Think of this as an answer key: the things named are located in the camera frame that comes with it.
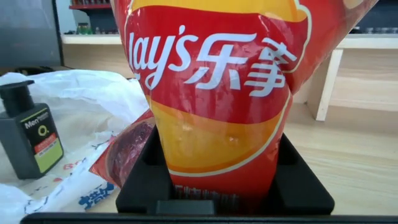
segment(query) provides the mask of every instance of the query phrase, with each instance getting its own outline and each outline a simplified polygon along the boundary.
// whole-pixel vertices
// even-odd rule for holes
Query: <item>yellow graphic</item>
[[[215,175],[251,161],[274,138],[290,100],[275,117],[256,124],[216,121],[150,101],[170,173]]]
[[[307,13],[299,9],[294,0],[135,0],[132,10],[146,6],[173,6],[213,12],[259,13],[274,19],[300,22]]]
[[[48,133],[47,127],[44,125],[40,125],[37,130],[39,136],[45,136]]]

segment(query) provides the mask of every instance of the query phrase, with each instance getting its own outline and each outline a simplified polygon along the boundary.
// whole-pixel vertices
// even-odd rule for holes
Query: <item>lay's chip bag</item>
[[[376,2],[112,2],[177,194],[230,210],[263,199],[292,95]]]

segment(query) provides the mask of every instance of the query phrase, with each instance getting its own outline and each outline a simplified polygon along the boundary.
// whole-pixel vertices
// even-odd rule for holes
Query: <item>black plastic holder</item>
[[[179,200],[167,169],[156,128],[116,199],[119,213],[217,215],[211,200]],[[277,171],[255,215],[329,215],[335,202],[285,135]]]

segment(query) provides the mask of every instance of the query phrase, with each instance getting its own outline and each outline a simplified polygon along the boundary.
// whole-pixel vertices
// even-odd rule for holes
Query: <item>white plastic bag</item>
[[[115,186],[88,169],[109,139],[149,108],[138,82],[117,73],[8,73],[0,77],[0,85],[26,80],[35,81],[29,86],[34,102],[50,107],[64,157],[41,179],[18,180],[0,145],[1,223],[18,223],[32,212],[84,211],[111,194]]]

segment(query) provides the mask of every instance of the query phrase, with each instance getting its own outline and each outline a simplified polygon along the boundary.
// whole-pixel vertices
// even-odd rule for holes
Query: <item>bottle label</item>
[[[40,172],[47,171],[63,154],[50,111],[44,108],[21,120],[21,125],[33,148]]]

